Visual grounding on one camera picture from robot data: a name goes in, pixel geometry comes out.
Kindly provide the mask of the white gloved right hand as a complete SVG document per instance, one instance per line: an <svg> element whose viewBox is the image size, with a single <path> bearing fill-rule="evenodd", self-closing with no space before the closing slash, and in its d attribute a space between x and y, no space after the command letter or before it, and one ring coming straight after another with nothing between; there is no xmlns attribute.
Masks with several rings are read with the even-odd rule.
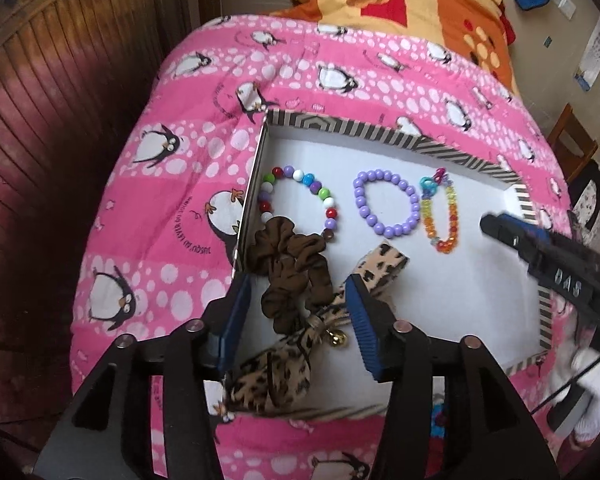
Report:
<svg viewBox="0 0 600 480"><path fill-rule="evenodd" d="M579 320L576 311L566 317L548 392L557 391L600 357L600 350L593 348L593 335L594 332ZM584 390L583 396L566 416L559 415L558 405L576 387ZM550 430L562 439L572 434L579 444L590 444L597 438L600 434L600 362L556 396L546 421Z"/></svg>

